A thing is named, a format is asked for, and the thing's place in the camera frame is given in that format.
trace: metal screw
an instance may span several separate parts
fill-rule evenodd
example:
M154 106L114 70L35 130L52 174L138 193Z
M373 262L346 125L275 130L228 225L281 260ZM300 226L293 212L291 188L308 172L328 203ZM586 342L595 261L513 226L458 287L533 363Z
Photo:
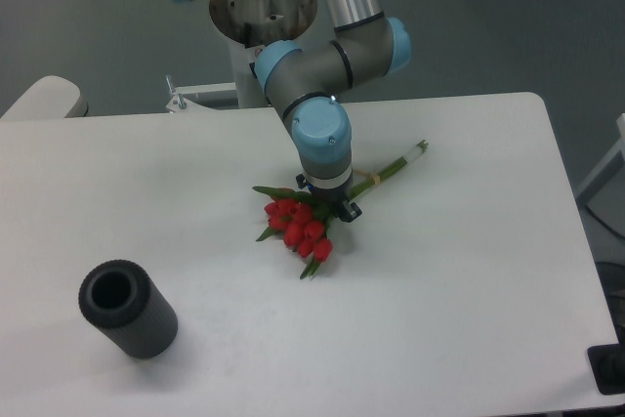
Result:
M178 107L180 109L187 109L187 103L185 102L185 97L183 97L182 93L178 94Z
M171 75L165 75L165 81L167 82L167 89L169 90L169 96L173 97L176 95L176 87L174 86L174 81L172 80Z

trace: tulip stem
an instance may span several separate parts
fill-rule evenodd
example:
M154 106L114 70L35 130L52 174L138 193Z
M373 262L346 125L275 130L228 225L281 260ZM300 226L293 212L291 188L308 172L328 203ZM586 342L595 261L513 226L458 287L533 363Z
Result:
M378 174L377 177L380 179L380 183L384 182L391 176L395 175L402 168L414 162L417 158L419 158L423 153L425 153L428 148L428 143L426 141L421 141L419 144L411 148L406 154L402 155L400 158L395 160L390 165L384 167ZM374 176L368 176L366 180L357 185L353 186L350 190L350 200L354 200L360 195L362 195L367 190L376 186L376 178Z

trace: black cylinder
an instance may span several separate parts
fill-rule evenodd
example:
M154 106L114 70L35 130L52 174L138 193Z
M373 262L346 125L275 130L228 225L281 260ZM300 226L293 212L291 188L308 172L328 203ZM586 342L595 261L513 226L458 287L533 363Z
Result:
M130 261L100 264L78 294L85 318L134 358L151 358L169 347L178 319L146 271Z

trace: rubber band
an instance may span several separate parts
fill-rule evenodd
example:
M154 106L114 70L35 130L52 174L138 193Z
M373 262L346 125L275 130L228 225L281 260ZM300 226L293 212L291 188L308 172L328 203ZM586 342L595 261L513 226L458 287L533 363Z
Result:
M366 171L356 170L356 169L354 169L354 173L360 176L364 176L365 178L371 178L373 180L374 186L378 186L382 183L382 180L380 179L380 175L378 175L377 173L368 173Z

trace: black cable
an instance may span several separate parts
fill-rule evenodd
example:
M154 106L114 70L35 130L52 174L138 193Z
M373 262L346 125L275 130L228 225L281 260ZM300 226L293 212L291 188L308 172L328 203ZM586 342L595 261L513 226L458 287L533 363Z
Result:
M618 239L625 241L625 234L619 233L618 231L613 229L610 225L608 225L606 222L604 222L602 219L600 219L599 216L595 212L593 212L592 209L588 205L585 205L584 208L586 209L586 212L588 212L588 215L590 215L593 219L595 219L599 225L604 227L607 231L612 233Z
M613 268L625 269L625 264L618 264L613 261L596 261L595 264L600 266L611 266Z

